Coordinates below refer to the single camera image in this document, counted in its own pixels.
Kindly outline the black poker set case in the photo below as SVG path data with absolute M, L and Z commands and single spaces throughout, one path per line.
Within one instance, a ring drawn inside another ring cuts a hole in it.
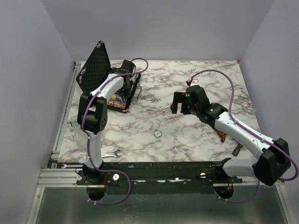
M 76 81 L 83 93 L 96 90 L 107 79 L 109 74 L 119 75 L 119 68 L 112 67 L 103 41 L 98 41 L 95 48 L 83 65 L 76 77 Z M 108 109 L 127 113 L 134 98 L 136 89 L 139 87 L 141 74 L 134 74 L 131 78 L 133 85 L 130 93 L 115 94 L 108 101 Z

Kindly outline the blue white poker chip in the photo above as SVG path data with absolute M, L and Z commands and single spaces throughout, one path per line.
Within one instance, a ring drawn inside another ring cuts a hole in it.
M 156 131 L 154 132 L 154 136 L 155 136 L 156 138 L 159 138 L 159 137 L 161 137 L 161 136 L 162 136 L 162 133 L 161 133 L 161 131 L 159 131 L 159 130 L 156 130 Z

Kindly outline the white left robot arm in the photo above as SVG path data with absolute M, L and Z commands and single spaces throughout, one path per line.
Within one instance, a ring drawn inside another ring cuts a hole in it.
M 123 61 L 120 68 L 112 69 L 97 88 L 80 97 L 77 123 L 86 135 L 84 166 L 90 171 L 87 178 L 93 184 L 103 181 L 99 170 L 103 163 L 101 156 L 101 133 L 107 125 L 107 106 L 110 98 L 124 87 L 131 76 L 137 75 L 133 61 Z

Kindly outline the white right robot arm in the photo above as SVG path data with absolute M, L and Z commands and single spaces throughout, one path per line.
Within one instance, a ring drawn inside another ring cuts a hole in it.
M 227 134 L 254 156 L 252 159 L 224 159 L 221 168 L 215 171 L 217 181 L 225 183 L 231 177 L 244 176 L 255 177 L 272 186 L 290 168 L 288 143 L 284 139 L 273 140 L 230 116 L 227 108 L 210 103 L 199 85 L 174 93 L 171 104 L 173 114 L 177 113 L 179 104 L 182 114 L 192 114 L 202 123 Z

